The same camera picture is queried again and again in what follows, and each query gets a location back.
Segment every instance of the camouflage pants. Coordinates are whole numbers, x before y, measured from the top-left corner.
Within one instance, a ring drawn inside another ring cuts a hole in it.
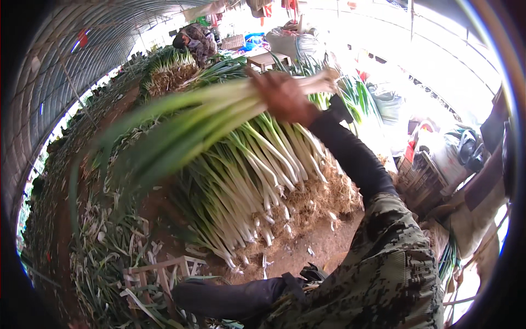
[[[373,197],[342,264],[300,304],[281,304],[266,328],[440,328],[443,292],[429,241],[403,202]]]

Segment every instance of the plastic crate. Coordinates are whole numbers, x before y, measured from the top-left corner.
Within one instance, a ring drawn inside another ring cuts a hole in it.
[[[403,156],[397,165],[397,190],[409,210],[424,218],[443,200],[440,191],[447,186],[426,152],[415,153],[413,163]]]

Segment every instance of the hand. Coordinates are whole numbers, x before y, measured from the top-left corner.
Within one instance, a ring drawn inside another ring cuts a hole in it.
[[[316,105],[301,92],[298,83],[284,72],[260,75],[247,67],[247,75],[267,103],[268,112],[279,121],[299,123],[308,127],[321,114]]]

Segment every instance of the wooden stool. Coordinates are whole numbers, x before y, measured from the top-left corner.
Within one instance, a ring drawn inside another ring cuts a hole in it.
[[[290,66],[291,61],[289,56],[278,53],[274,53],[274,55],[281,63],[285,64],[286,66]],[[252,65],[259,67],[262,73],[266,70],[265,68],[267,66],[272,65],[272,68],[276,68],[276,63],[274,62],[274,59],[270,53],[264,53],[247,58],[247,65],[248,67],[252,67]]]

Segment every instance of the greenhouse roof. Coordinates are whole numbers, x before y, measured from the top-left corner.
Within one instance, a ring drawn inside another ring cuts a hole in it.
[[[64,113],[111,69],[126,62],[139,32],[211,0],[59,1],[34,35],[2,117],[2,193],[19,208],[28,171]],[[87,43],[79,41],[87,38]]]

